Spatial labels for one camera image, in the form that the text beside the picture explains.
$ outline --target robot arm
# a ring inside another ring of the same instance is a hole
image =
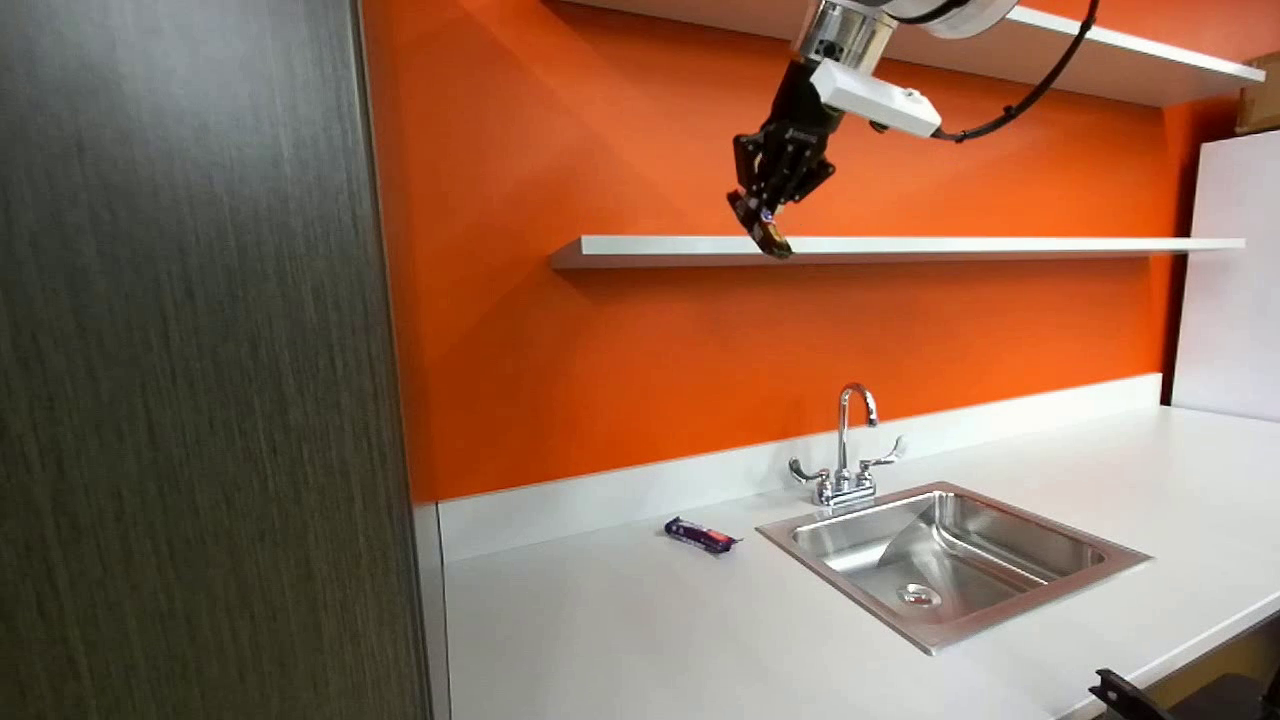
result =
[[[793,257],[776,235],[779,204],[801,204],[838,165],[827,137],[845,111],[870,118],[876,129],[931,137],[938,107],[912,92],[872,75],[896,25],[924,25],[931,35],[964,39],[1011,11],[1015,0],[816,0],[774,111],[762,132],[734,141],[736,183],[728,204],[768,257]]]

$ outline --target wood grain panel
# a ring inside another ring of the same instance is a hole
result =
[[[427,717],[348,0],[0,25],[4,717]]]

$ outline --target sink basin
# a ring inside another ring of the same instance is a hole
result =
[[[762,533],[924,652],[1150,562],[958,486]]]

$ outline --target orange wall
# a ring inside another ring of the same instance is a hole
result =
[[[736,232],[728,137],[765,121],[788,48],[540,0],[366,11],[416,502],[822,432],[845,379],[912,416],[1165,364],[1150,262],[556,271],[582,232]],[[1103,21],[1280,48],[1272,0],[1110,0]],[[1019,92],[889,75],[954,126]],[[838,182],[783,230],[1168,235],[1203,132],[1201,107],[1085,97],[964,149],[845,126]]]

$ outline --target sink drain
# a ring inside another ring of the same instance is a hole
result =
[[[945,597],[927,586],[903,586],[899,599],[903,606],[941,606]]]

